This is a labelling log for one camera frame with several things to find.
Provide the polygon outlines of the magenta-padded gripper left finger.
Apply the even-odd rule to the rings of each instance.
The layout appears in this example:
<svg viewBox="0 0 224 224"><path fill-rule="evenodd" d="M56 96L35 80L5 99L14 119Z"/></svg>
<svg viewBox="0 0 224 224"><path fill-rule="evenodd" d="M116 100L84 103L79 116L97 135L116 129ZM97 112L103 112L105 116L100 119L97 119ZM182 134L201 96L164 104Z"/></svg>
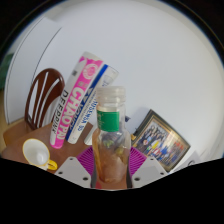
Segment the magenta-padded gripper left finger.
<svg viewBox="0 0 224 224"><path fill-rule="evenodd" d="M85 149L77 157L68 157L55 174L84 188L96 186L97 174L93 149Z"/></svg>

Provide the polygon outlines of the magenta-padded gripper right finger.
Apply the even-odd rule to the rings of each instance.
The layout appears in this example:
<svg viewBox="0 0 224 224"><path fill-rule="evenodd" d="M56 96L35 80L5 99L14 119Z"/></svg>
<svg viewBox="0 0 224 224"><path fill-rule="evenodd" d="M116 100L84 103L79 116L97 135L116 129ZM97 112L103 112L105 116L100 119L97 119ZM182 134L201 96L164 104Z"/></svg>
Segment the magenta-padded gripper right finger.
<svg viewBox="0 0 224 224"><path fill-rule="evenodd" d="M153 156L131 148L127 169L127 187L140 188L157 181L168 173Z"/></svg>

